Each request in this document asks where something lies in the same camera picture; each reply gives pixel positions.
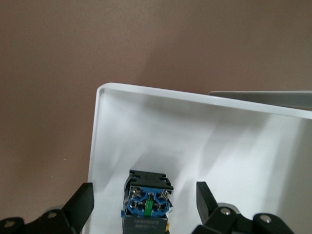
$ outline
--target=brown wall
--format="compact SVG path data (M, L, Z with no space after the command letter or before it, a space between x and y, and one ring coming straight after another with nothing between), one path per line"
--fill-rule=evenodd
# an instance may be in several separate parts
M87 180L96 88L312 90L311 1L2 1L0 219Z

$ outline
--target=bolt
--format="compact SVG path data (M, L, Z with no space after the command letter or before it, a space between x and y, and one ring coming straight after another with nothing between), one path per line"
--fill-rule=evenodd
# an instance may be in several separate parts
M57 215L58 215L57 213L51 212L50 214L48 214L48 218L54 218Z
M261 220L263 222L266 222L266 223L271 223L272 222L272 219L269 216L265 215L265 214L260 215L260 218L261 218Z
M230 211L228 208L222 208L222 209L221 209L221 212L222 212L224 215L230 215L230 214L231 214L231 211Z
M14 221L8 220L8 221L6 221L4 227L5 227L5 228L10 228L10 227L14 226L14 224L15 224Z

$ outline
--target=white plastic bin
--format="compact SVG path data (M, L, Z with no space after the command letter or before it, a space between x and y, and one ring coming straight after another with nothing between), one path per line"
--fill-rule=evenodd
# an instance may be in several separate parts
M312 230L312 112L126 84L97 90L85 234L122 234L129 170L165 173L174 187L170 233L200 223L196 181L247 218L280 216Z

